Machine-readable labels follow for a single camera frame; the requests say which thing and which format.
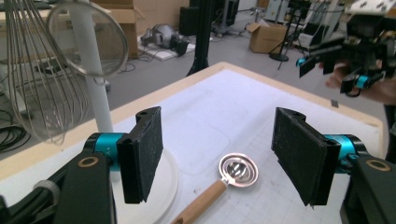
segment black pole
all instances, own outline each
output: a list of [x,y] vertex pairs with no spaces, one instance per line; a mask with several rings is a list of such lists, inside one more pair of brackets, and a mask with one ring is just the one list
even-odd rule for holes
[[200,1],[194,63],[192,64],[187,77],[209,66],[207,62],[207,53],[209,52],[209,38],[212,29],[213,8],[214,0]]
[[285,37],[283,37],[283,41],[282,41],[282,45],[281,45],[281,47],[280,47],[279,53],[271,53],[271,52],[274,51],[278,46],[276,46],[274,49],[272,49],[272,50],[270,51],[270,58],[272,58],[272,59],[274,59],[274,60],[277,60],[277,61],[279,61],[279,62],[287,62],[287,61],[289,60],[289,57],[288,57],[288,56],[282,54],[282,50],[283,50],[283,48],[285,47],[285,42],[286,42],[286,40],[288,39],[288,36],[289,36],[289,29],[290,29],[291,23],[292,23],[292,21],[293,21],[293,19],[294,19],[295,10],[296,10],[295,7],[291,10],[290,22],[289,22],[289,24],[288,24],[288,29],[286,30]]

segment white plate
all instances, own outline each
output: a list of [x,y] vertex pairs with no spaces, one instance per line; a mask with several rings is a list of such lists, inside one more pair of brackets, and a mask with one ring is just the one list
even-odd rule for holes
[[169,151],[164,149],[146,203],[124,203],[121,182],[113,182],[118,222],[151,224],[160,220],[175,199],[177,186],[177,164]]

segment gray floor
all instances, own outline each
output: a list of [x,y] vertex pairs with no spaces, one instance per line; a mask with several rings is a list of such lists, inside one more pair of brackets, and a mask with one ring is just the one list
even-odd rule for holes
[[[254,17],[250,16],[250,12],[240,12],[237,15],[234,27],[243,29],[248,22],[253,20]],[[209,65],[218,62],[232,63],[385,120],[385,113],[381,104],[362,97],[349,98],[336,90],[326,88],[324,82],[327,78],[318,69],[314,69],[303,78],[299,78],[298,68],[295,66],[297,59],[302,57],[299,50],[290,49],[287,53],[290,60],[282,63],[278,70],[279,62],[270,59],[267,54],[253,53],[249,50],[248,43],[249,33],[247,32],[243,35],[214,37],[209,46]],[[126,70],[134,69],[133,71],[123,72],[108,79],[111,83],[111,91],[107,94],[110,109],[130,103],[141,96],[182,79],[188,74],[193,58],[194,53],[191,52],[164,62],[156,59],[149,63],[145,62],[147,56],[140,60],[129,61]],[[35,139],[32,139],[26,147],[32,144],[36,144]],[[0,154],[0,159],[12,153]]]

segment tabletop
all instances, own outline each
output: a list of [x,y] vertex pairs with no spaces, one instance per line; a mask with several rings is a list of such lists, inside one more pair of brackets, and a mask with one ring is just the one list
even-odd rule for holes
[[[158,223],[169,223],[219,179],[219,160],[230,152],[244,153],[257,163],[258,181],[245,189],[229,187],[197,223],[340,223],[348,176],[334,177],[327,206],[305,207],[271,150],[277,106],[307,115],[307,123],[321,133],[354,134],[370,153],[385,155],[379,119],[343,105],[332,107],[330,100],[228,63],[210,66],[112,111],[115,132],[129,132],[134,114],[155,105],[162,107],[163,144],[177,166],[178,179],[175,197]],[[12,182],[13,176],[51,158],[72,157],[94,132],[91,120],[68,133],[62,146],[39,144],[0,161],[0,194],[12,198],[16,190],[5,186],[26,185]],[[56,171],[61,164],[52,160],[47,165]],[[30,172],[46,178],[51,171]]]

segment wooden handle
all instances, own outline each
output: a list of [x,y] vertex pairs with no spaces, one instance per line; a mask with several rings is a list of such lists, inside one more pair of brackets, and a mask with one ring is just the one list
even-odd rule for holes
[[191,224],[227,189],[220,179],[206,189],[173,220],[172,224]]

